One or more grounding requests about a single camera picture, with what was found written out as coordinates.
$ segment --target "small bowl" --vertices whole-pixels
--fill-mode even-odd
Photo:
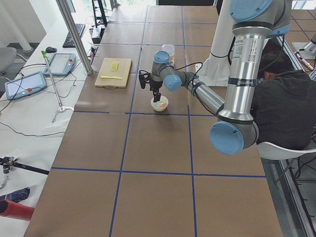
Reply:
[[[161,112],[167,108],[169,101],[168,101],[167,97],[162,95],[160,97],[160,101],[154,102],[154,99],[152,98],[150,103],[155,111]]]

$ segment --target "tablet screen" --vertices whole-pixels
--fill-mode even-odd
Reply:
[[[50,71],[52,73],[63,73],[71,54],[55,54],[53,61],[50,63]]]
[[[36,88],[43,85],[42,75],[40,73],[32,74],[26,76],[19,80],[9,82],[7,84],[7,94],[9,96],[14,96],[16,93],[27,90],[28,88]]]

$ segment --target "keyboard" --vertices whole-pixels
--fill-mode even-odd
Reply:
[[[83,35],[85,24],[75,24],[77,28],[77,32],[80,36],[80,38]],[[67,37],[65,39],[65,42],[63,44],[63,48],[75,48],[75,43],[73,41],[73,38],[71,37],[70,33],[68,32]]]

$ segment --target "black tripod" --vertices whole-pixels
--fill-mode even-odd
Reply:
[[[4,157],[4,158],[0,158],[0,165],[3,166],[3,172],[5,174],[9,173],[9,171],[13,168],[13,167],[17,167],[17,168],[21,168],[21,169],[27,169],[30,171],[34,171],[37,173],[41,173],[41,174],[49,174],[48,170],[45,169],[39,169],[33,166],[29,166],[29,165],[25,165],[25,164],[20,164],[18,162],[16,162],[17,159],[14,159],[14,157]]]

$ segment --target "white desk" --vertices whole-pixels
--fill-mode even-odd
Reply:
[[[75,53],[76,59],[79,60],[79,55],[75,48],[62,47],[67,33],[68,29],[64,23],[64,20],[57,20],[57,22],[50,29],[49,33],[34,51],[25,66],[36,63],[45,63],[41,51],[45,50],[48,46],[56,47],[57,52]],[[82,37],[82,42],[84,43],[86,52],[88,52],[90,49],[90,44],[88,41],[92,42],[88,26],[86,26],[85,33]],[[77,81],[75,82],[76,86],[73,86],[68,97],[61,98],[64,106],[73,107],[75,105],[86,78],[86,73],[82,63],[78,63],[77,65],[77,68],[72,72],[73,75],[77,77]],[[24,75],[28,75],[43,70],[44,67],[30,66],[24,68],[22,73]],[[55,81],[58,82],[56,87],[60,96],[66,96],[68,94],[74,83],[74,76],[69,75],[60,82],[58,81],[61,78],[55,78]],[[50,78],[46,78],[46,82],[47,86],[51,85]],[[53,91],[53,87],[49,86],[45,90]],[[5,99],[6,96],[4,94],[0,99],[2,101],[0,102],[0,109],[4,108],[8,104],[8,101],[3,101]],[[58,108],[59,105],[56,95],[53,93],[41,91],[32,96],[27,96],[16,101],[12,101],[2,112],[0,121],[11,126],[18,132],[23,132],[24,134],[41,135],[65,131],[72,115],[72,111],[66,110],[63,113],[60,113],[56,117],[56,122],[52,123],[51,121],[53,115],[55,111],[58,110]],[[20,156],[20,160],[17,162],[46,170],[51,168],[63,136],[63,133],[61,133],[47,137],[26,137],[16,134],[11,129],[2,124],[0,124],[0,131],[1,158],[4,156]],[[4,176],[5,175],[1,171],[0,183],[4,179]],[[9,179],[7,185],[0,190],[0,196],[25,187],[30,187],[31,192],[29,197],[20,203],[35,207],[45,184],[47,175],[20,168],[14,168],[12,171],[10,171],[8,176]],[[29,224],[28,221],[16,220],[6,217],[0,218],[1,237],[21,237],[23,236]]]

